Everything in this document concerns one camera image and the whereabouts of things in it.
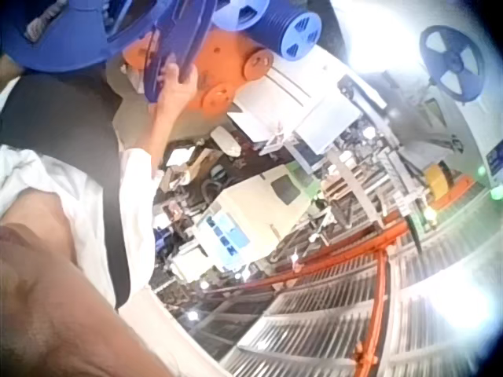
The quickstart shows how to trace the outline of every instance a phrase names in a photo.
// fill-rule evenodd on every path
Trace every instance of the blue reel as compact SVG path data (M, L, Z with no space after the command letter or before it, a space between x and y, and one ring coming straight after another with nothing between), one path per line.
M430 36L439 33L446 51L439 52L427 47ZM466 67L462 54L466 49L472 51L477 65L477 72ZM431 26L421 33L420 52L431 79L438 88L454 100L470 102L481 93L485 81L485 64L479 47L465 34L447 26ZM457 76L461 92L458 93L442 82L448 72Z

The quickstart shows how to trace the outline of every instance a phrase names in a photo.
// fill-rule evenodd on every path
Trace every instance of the machine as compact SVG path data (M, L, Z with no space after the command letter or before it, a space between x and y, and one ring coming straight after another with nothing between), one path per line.
M298 163L280 165L226 188L193 232L221 271L269 255L302 217L317 182Z

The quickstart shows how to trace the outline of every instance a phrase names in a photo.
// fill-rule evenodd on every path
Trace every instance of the metal bar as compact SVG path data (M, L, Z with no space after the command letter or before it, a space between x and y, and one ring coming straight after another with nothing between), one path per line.
M377 275L374 290L374 305L370 317L369 332L363 343L363 353L356 368L355 377L366 377L374 364L377 342L380 337L381 323L384 314L384 295L386 294L386 263L387 254L384 249L376 252Z

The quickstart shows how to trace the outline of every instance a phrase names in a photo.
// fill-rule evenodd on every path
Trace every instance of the metal grating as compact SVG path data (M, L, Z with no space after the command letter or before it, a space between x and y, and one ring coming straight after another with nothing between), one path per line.
M369 318L370 311L364 310L341 317L313 320L267 320L253 340L249 343L242 342L239 346L264 353L284 353L316 359L349 359L356 343L365 337Z
M343 274L369 268L374 264L375 262L372 255L362 255L339 265L334 265L330 269L325 269L312 275L303 276L296 281L295 287L305 287L312 284L326 283L330 280L341 277Z
M442 229L425 235L421 256L406 247L391 260L378 376L474 375L501 328L503 206L477 186L459 202ZM475 317L462 320L467 312Z
M486 196L466 209L445 232L423 242L423 254L412 252L398 260L402 287L408 287L451 266L476 251L480 245L501 231L501 207Z
M306 313L316 310L353 306L373 298L376 269L370 269L346 279L285 292L267 310L267 314Z
M387 377L466 377L475 374L473 356L465 353L444 353L410 363L397 364Z
M354 374L351 366L333 370L323 365L287 362L244 350L236 350L227 369L233 377L350 377Z

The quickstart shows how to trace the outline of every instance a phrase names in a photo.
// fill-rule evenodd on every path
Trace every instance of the finger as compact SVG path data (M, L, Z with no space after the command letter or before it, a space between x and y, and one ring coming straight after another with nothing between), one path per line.
M178 76L180 75L180 68L175 63L169 63L166 65L166 73L164 74L164 80L167 82L177 82Z
M190 72L185 81L183 82L184 84L190 84L190 85L197 85L197 68L194 64L191 64L190 66Z
M166 58L166 61L164 62L164 65L163 67L161 67L160 69L160 74L161 75L166 75L166 67L169 63L176 63L176 57L174 56L174 53L170 53L167 58Z

